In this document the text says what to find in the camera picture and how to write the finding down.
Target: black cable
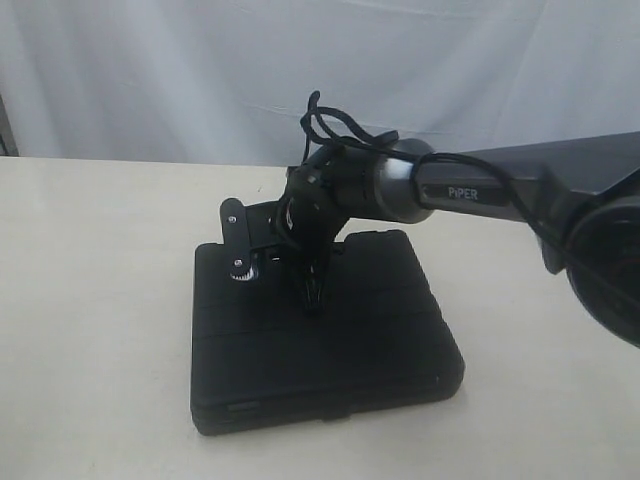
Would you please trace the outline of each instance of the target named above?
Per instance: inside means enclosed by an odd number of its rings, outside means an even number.
[[[4,143],[4,138],[2,138],[2,134],[0,134],[0,148],[2,148],[2,155],[5,157],[9,156],[9,149],[7,148],[7,144]]]
[[[307,113],[300,120],[302,129],[306,134],[307,144],[310,142],[317,143],[319,145],[335,145],[336,143],[352,147],[360,150],[366,150],[381,155],[387,155],[389,157],[398,158],[402,160],[408,160],[411,162],[417,162],[418,164],[424,163],[441,163],[441,162],[455,162],[464,165],[469,165],[481,169],[489,173],[494,177],[500,186],[504,189],[505,193],[509,197],[509,200],[513,204],[514,208],[518,211],[525,223],[531,228],[531,230],[540,238],[540,240],[551,248],[556,250],[564,259],[566,264],[579,270],[586,275],[590,280],[594,281],[598,286],[604,288],[609,293],[614,294],[618,299],[633,305],[636,309],[640,310],[640,301],[636,300],[622,289],[616,287],[602,275],[596,272],[593,268],[589,267],[585,262],[579,259],[572,252],[567,250],[562,241],[556,238],[553,232],[544,226],[540,219],[529,209],[525,202],[520,198],[520,195],[513,186],[513,177],[501,169],[500,167],[486,162],[482,159],[458,154],[458,153],[428,153],[426,155],[415,155],[406,152],[399,152],[393,149],[384,148],[372,144],[371,139],[375,139],[372,135],[368,134],[352,117],[348,114],[337,110],[335,108],[319,107],[318,100],[320,99],[320,92],[313,92],[309,97]],[[357,138],[345,138],[336,134],[322,119],[322,115],[327,115],[340,120],[353,135]],[[328,135],[328,137],[321,137],[313,129],[311,125],[311,119],[315,118],[320,128]]]

